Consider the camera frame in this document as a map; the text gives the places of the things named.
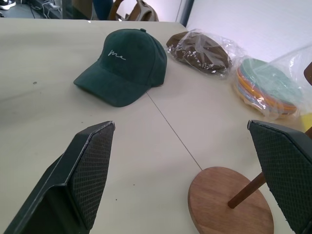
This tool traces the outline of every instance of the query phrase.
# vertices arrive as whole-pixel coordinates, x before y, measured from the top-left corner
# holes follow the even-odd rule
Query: green baseball cap
[[[131,104],[164,83],[167,55],[145,29],[121,29],[104,42],[99,59],[74,84],[115,107]]]

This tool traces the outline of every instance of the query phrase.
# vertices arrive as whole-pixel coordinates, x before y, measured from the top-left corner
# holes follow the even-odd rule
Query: diamond pattern mesh
[[[71,178],[70,188],[87,229],[92,229],[106,183],[114,125],[94,134]]]
[[[312,165],[284,134],[255,123],[249,130],[270,191],[292,230],[306,233],[312,219]]]

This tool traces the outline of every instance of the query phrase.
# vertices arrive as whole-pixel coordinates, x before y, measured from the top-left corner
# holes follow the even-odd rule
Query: round wooden base
[[[200,172],[191,183],[188,203],[192,220],[200,234],[273,234],[271,210],[257,190],[236,208],[228,201],[250,181],[223,167]]]

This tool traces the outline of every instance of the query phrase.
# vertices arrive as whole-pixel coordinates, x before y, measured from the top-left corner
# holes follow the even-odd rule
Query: stack of colorful caps
[[[254,58],[245,59],[237,69],[234,89],[245,103],[263,113],[293,114],[294,103],[301,99],[300,89],[282,71]]]

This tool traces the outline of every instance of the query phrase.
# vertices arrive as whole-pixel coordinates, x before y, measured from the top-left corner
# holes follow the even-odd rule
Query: cap brim
[[[129,82],[105,70],[98,61],[75,79],[74,84],[115,107],[133,103],[151,88]]]

